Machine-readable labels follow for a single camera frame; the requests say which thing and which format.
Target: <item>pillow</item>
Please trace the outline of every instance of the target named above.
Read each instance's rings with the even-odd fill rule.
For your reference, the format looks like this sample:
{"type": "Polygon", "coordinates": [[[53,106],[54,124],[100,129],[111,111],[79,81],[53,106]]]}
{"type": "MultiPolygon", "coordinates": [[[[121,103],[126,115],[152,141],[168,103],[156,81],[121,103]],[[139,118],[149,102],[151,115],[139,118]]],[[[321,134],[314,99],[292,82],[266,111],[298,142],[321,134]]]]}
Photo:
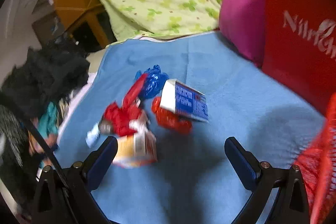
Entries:
{"type": "Polygon", "coordinates": [[[241,55],[261,67],[265,46],[265,0],[223,0],[219,28],[241,55]]]}

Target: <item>pile of clothes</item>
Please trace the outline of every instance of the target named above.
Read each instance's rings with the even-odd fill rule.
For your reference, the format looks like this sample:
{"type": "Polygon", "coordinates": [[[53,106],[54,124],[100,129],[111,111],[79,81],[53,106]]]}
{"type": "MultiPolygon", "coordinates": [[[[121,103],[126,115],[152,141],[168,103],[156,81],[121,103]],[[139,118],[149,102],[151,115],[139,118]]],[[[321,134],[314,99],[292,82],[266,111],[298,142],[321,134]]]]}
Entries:
{"type": "MultiPolygon", "coordinates": [[[[90,63],[85,57],[84,52],[59,45],[29,48],[26,63],[14,67],[2,84],[1,92],[24,112],[52,150],[71,98],[87,83],[90,63]]],[[[0,179],[16,202],[30,211],[38,167],[51,163],[25,125],[0,107],[0,179]]]]}

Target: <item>blue box label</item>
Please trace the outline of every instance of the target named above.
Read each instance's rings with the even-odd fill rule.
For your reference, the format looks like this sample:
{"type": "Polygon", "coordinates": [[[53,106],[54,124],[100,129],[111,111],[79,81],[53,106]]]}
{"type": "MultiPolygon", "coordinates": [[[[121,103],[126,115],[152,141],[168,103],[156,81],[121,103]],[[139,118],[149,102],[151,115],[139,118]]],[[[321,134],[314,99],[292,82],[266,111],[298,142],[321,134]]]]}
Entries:
{"type": "Polygon", "coordinates": [[[205,96],[181,83],[175,83],[175,113],[199,121],[208,121],[205,96]]]}

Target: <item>small carton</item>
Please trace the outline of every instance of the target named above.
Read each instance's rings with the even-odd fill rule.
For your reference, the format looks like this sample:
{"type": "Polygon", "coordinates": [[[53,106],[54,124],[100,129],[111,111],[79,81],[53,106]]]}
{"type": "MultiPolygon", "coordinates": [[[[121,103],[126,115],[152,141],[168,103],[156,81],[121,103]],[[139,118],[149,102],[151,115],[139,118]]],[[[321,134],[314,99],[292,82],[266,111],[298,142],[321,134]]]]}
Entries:
{"type": "Polygon", "coordinates": [[[166,81],[162,90],[160,107],[187,118],[201,122],[208,121],[205,95],[177,79],[166,81]]]}
{"type": "Polygon", "coordinates": [[[113,164],[123,168],[134,168],[158,161],[156,138],[150,131],[120,137],[117,140],[118,152],[113,159],[113,164]]]}

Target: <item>nilri logo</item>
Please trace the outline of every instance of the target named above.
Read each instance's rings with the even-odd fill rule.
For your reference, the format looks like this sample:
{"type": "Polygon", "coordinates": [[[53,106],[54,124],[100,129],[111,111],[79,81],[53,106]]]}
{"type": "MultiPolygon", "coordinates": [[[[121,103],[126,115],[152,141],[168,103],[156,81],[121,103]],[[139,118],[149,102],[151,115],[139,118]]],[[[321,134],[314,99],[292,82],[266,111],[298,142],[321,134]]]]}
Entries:
{"type": "Polygon", "coordinates": [[[325,52],[326,55],[330,55],[330,58],[335,58],[336,46],[333,45],[334,38],[329,36],[334,31],[336,22],[332,19],[325,19],[319,25],[318,30],[314,31],[313,29],[308,29],[308,20],[301,19],[297,23],[297,19],[298,15],[292,18],[289,12],[285,10],[283,12],[283,27],[285,28],[288,24],[293,33],[296,32],[299,37],[307,41],[311,41],[314,37],[314,46],[317,46],[318,49],[321,52],[325,52]]]}

